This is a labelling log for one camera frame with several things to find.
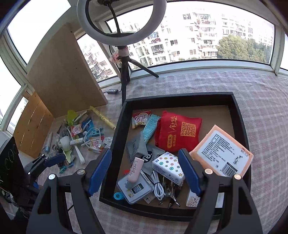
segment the glass window pane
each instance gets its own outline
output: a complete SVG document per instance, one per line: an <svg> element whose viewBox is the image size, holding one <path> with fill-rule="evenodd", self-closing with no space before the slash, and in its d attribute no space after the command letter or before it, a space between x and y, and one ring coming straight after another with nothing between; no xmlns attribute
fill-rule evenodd
<svg viewBox="0 0 288 234"><path fill-rule="evenodd" d="M3 60L0 58L0 123L3 120L9 105L21 88L15 80Z"/></svg>
<svg viewBox="0 0 288 234"><path fill-rule="evenodd" d="M85 34L77 42L97 81L117 75L97 41Z"/></svg>
<svg viewBox="0 0 288 234"><path fill-rule="evenodd" d="M148 6L118 16L120 29L137 32L130 25L142 28L152 10ZM107 23L116 32L114 20ZM253 13L220 3L177 1L167 3L161 24L150 36L128 49L132 59L148 66L226 58L270 63L273 43L274 25ZM160 55L166 60L159 60Z"/></svg>
<svg viewBox="0 0 288 234"><path fill-rule="evenodd" d="M26 63L48 30L70 7L67 0L31 0L17 13L8 30Z"/></svg>
<svg viewBox="0 0 288 234"><path fill-rule="evenodd" d="M27 103L28 103L28 100L25 97L23 97L21 99L21 101L19 102L18 106L16 107L14 114L12 115L12 118L11 118L10 123L8 125L8 128L7 128L7 131L10 132L12 135L14 133L14 130L15 130L15 127L18 123L18 120L19 120L25 106L27 105Z"/></svg>
<svg viewBox="0 0 288 234"><path fill-rule="evenodd" d="M286 34L285 34L284 52L280 68L288 70L288 37Z"/></svg>

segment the power adapter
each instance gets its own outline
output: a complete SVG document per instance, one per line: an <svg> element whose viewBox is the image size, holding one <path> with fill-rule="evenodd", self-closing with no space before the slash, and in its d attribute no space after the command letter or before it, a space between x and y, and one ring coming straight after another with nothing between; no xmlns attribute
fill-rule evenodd
<svg viewBox="0 0 288 234"><path fill-rule="evenodd" d="M109 90L107 91L108 94L117 94L118 92L119 92L118 89L109 89Z"/></svg>

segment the yellow tube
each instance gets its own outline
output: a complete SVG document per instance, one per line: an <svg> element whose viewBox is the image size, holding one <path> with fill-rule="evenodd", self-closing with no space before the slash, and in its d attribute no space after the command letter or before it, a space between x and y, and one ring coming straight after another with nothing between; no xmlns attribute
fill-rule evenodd
<svg viewBox="0 0 288 234"><path fill-rule="evenodd" d="M99 118L106 123L110 128L112 128L114 131L116 129L115 124L113 124L106 116L104 116L100 111L98 111L95 107L90 106L89 110L92 110L96 115L99 116Z"/></svg>

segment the red drawstring bag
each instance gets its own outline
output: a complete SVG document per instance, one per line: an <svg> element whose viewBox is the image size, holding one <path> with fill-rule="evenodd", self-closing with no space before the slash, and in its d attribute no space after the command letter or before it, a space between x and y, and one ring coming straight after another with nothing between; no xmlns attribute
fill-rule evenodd
<svg viewBox="0 0 288 234"><path fill-rule="evenodd" d="M199 143L201 118L189 118L167 111L162 112L155 131L155 145L168 152L186 148L188 152Z"/></svg>

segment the qr code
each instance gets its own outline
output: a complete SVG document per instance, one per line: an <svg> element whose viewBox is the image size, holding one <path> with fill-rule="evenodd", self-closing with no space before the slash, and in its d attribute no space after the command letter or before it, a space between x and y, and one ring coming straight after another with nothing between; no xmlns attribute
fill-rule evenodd
<svg viewBox="0 0 288 234"><path fill-rule="evenodd" d="M180 136L195 137L196 125L182 122Z"/></svg>

